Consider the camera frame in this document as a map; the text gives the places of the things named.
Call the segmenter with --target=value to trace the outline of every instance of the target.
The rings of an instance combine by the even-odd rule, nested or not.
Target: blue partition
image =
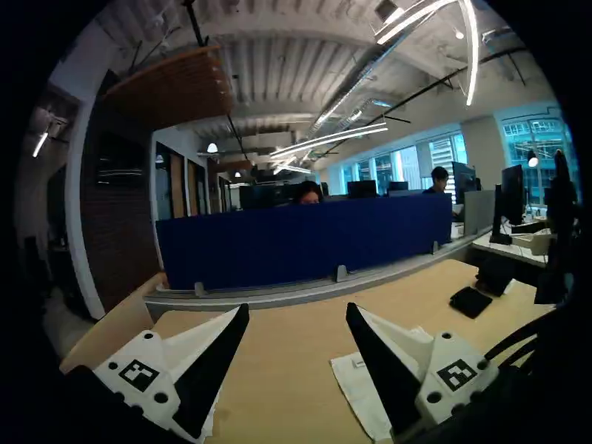
[[[269,286],[386,265],[450,241],[450,195],[359,199],[156,224],[171,289]]]

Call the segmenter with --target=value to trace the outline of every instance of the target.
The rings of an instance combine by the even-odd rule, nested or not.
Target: man
[[[431,180],[434,182],[430,188],[426,189],[423,194],[433,194],[435,192],[444,192],[446,184],[448,183],[448,171],[441,166],[436,166],[431,171]]]

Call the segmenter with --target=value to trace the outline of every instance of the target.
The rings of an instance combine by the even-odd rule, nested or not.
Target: person
[[[431,171],[431,180],[434,182],[434,185],[426,189],[423,194],[444,192],[446,185],[448,184],[448,171],[441,166],[436,166],[436,168]]]
[[[313,181],[304,181],[296,189],[293,204],[307,205],[318,204],[323,202],[323,193],[320,191],[320,186]]]

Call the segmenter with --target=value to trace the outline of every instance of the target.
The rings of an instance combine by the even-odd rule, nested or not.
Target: white cloth
[[[331,367],[341,391],[368,436],[375,442],[389,439],[391,422],[362,355],[358,352],[331,359]]]

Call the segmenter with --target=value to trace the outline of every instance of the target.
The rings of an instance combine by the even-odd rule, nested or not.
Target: wooden desk
[[[486,235],[475,239],[471,245],[474,248],[485,252],[506,256],[507,258],[520,260],[522,262],[545,268],[547,260],[546,256],[534,256],[530,249],[517,245],[501,245],[499,243],[490,243],[490,237],[491,233],[489,232]]]
[[[224,380],[215,413],[218,443],[370,443],[333,376],[329,360],[357,351],[346,323],[355,302],[407,329],[460,334],[482,352],[550,310],[533,305],[535,288],[514,282],[471,320],[448,306],[477,269],[445,260],[392,283],[352,295],[275,309],[252,310]],[[178,334],[217,313],[167,312],[153,330]]]

